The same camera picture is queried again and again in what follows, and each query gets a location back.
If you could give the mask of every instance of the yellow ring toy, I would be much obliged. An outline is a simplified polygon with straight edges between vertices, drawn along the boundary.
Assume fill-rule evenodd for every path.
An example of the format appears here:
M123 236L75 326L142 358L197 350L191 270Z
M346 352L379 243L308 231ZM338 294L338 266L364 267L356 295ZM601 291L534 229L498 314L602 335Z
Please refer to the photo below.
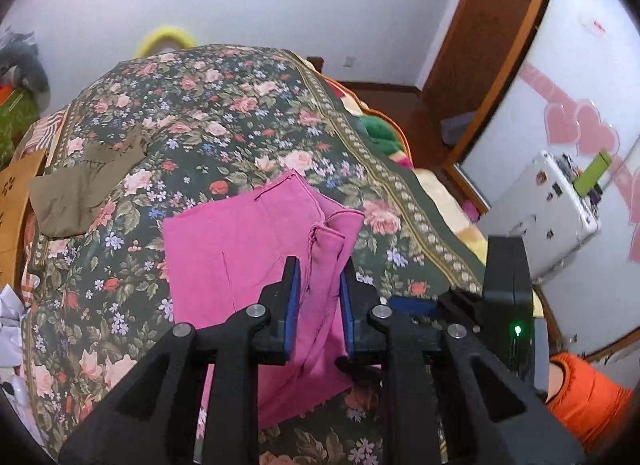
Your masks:
M180 28L174 28L174 26L161 26L155 32L145 37L144 42L136 52L136 58L152 55L153 48L163 40L175 42L183 49L193 48L198 45L193 38Z

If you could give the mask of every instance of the door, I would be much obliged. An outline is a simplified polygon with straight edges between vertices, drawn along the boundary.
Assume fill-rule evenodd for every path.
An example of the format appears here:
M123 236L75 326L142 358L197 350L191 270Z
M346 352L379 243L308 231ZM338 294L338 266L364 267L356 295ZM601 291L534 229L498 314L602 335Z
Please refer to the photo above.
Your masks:
M531 0L460 0L422 91L432 120L475 112L500 72Z

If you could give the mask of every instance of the white appliance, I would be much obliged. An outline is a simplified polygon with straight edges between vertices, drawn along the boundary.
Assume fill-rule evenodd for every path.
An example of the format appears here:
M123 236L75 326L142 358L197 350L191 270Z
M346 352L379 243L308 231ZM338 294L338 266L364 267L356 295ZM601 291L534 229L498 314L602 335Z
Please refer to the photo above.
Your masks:
M542 151L478 222L485 236L522 236L538 282L600 229L596 205L574 189L576 177L569 156Z

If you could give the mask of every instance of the floral bedspread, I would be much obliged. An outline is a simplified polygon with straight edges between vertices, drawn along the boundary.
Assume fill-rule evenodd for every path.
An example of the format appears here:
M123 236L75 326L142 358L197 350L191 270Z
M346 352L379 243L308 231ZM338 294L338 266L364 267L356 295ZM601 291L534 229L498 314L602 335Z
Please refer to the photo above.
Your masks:
M354 120L290 52L228 45L120 63L71 103L47 171L78 162L88 140L121 143L139 123L150 143L85 235L49 240L36 230L33 239L25 369L53 456L172 326L162 220L285 170L364 212L354 265L381 295L480 291L482 264L414 174L379 155ZM262 431L261 465L376 465L377 405L376 391L354 387ZM199 438L205 419L202 410Z

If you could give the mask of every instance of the green object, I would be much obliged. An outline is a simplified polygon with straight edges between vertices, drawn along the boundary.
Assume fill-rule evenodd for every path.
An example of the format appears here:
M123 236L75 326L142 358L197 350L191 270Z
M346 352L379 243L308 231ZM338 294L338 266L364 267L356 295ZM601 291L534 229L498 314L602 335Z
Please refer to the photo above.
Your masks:
M9 165L14 155L12 138L18 133L25 133L38 119L38 106L31 95L24 90L14 90L0 106L0 169Z
M578 196L584 198L593 189L598 180L611 165L611 157L606 150L601 150L589 166L574 181L574 189Z
M364 114L360 121L367 130L367 134L373 143L387 156L395 152L404 152L402 141L396 135L394 128L378 116Z

